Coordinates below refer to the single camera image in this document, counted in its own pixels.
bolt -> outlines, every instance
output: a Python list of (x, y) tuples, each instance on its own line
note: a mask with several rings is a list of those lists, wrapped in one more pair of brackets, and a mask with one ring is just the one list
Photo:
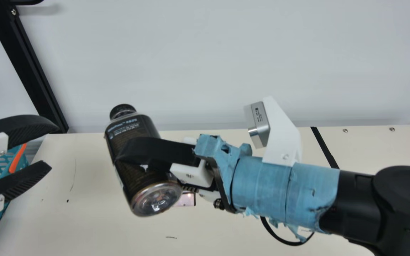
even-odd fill
[(215, 206), (215, 209), (224, 210), (224, 204), (222, 203), (221, 199), (216, 199), (213, 205)]

black aluminum frame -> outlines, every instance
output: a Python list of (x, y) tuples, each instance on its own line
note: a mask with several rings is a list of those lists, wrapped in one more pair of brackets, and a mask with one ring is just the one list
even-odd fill
[(40, 116), (67, 133), (69, 126), (20, 21), (16, 5), (43, 0), (0, 0), (0, 41)]

silver sensor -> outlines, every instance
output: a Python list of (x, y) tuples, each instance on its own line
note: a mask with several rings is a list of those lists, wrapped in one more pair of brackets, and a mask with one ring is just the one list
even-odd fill
[(244, 107), (246, 125), (249, 136), (256, 149), (267, 146), (268, 136), (270, 134), (270, 123), (268, 123), (267, 113), (263, 102), (256, 102)]

blue tape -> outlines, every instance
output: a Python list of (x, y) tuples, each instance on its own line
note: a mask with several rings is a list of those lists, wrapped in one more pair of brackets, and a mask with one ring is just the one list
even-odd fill
[(204, 134), (195, 154), (215, 160), (227, 199), (241, 212), (268, 217), (276, 227), (283, 223), (301, 241), (306, 238), (298, 235), (299, 226), (325, 233), (319, 219), (336, 199), (340, 170), (300, 163), (293, 167), (265, 164), (262, 158), (251, 156), (249, 144), (237, 148), (219, 136)]
[(265, 164), (262, 158), (240, 159), (232, 183), (232, 203), (284, 223), (298, 239), (298, 227), (325, 233), (319, 219), (336, 199), (340, 170), (296, 163), (293, 167)]
[(325, 233), (319, 219), (336, 199), (340, 170), (296, 163), (289, 177), (286, 223)]
[(242, 144), (237, 148), (227, 144), (220, 136), (201, 134), (197, 140), (194, 153), (202, 159), (216, 161), (223, 182), (227, 200), (231, 202), (231, 184), (238, 160), (242, 156), (252, 155), (249, 144)]

white tabletop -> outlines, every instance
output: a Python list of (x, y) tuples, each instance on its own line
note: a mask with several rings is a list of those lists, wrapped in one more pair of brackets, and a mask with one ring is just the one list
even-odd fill
[[(375, 173), (410, 164), (410, 126), (320, 128), (343, 170)], [(328, 166), (310, 128), (300, 128), (303, 162)], [(250, 143), (246, 130), (161, 132), (181, 141), (201, 133), (228, 143)], [(34, 161), (52, 171), (15, 199), (0, 222), (0, 256), (31, 255), (328, 255), (370, 256), (335, 235), (316, 234), (291, 247), (274, 240), (260, 220), (229, 214), (197, 198), (195, 207), (176, 207), (148, 218), (134, 216), (115, 176), (102, 133), (55, 134), (44, 140)], [(254, 155), (262, 156), (263, 150)], [(278, 233), (292, 239), (289, 231)]]

